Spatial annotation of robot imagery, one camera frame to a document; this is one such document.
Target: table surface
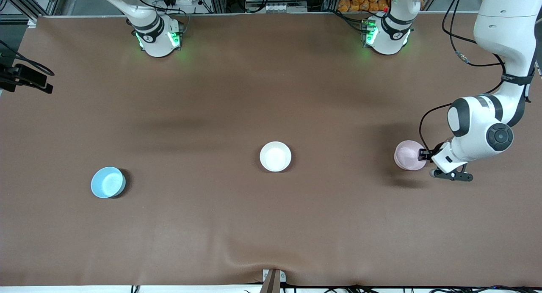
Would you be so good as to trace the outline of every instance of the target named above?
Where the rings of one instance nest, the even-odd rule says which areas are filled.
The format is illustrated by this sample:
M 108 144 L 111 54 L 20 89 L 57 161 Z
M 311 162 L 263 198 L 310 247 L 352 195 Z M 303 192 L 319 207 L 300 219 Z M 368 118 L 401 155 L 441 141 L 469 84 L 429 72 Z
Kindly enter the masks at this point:
M 469 164 L 473 182 L 393 163 L 426 110 L 499 81 L 455 57 L 441 19 L 420 15 L 382 56 L 332 15 L 195 17 L 161 59 L 124 19 L 39 19 L 20 51 L 56 72 L 54 93 L 0 100 L 0 285 L 251 283 L 280 268 L 293 285 L 542 286 L 538 77 L 513 146 Z M 424 132 L 451 136 L 445 111 Z M 293 152 L 283 173 L 258 162 L 275 140 Z M 127 173 L 118 199 L 90 191 L 103 166 Z

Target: blue cup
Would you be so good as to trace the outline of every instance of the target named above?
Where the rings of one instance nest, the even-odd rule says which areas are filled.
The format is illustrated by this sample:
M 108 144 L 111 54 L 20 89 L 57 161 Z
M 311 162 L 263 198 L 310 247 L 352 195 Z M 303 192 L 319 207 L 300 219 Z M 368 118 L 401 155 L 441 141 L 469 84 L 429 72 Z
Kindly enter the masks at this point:
M 126 178 L 115 167 L 104 167 L 94 176 L 91 181 L 92 193 L 98 198 L 111 198 L 119 195 L 126 186 Z

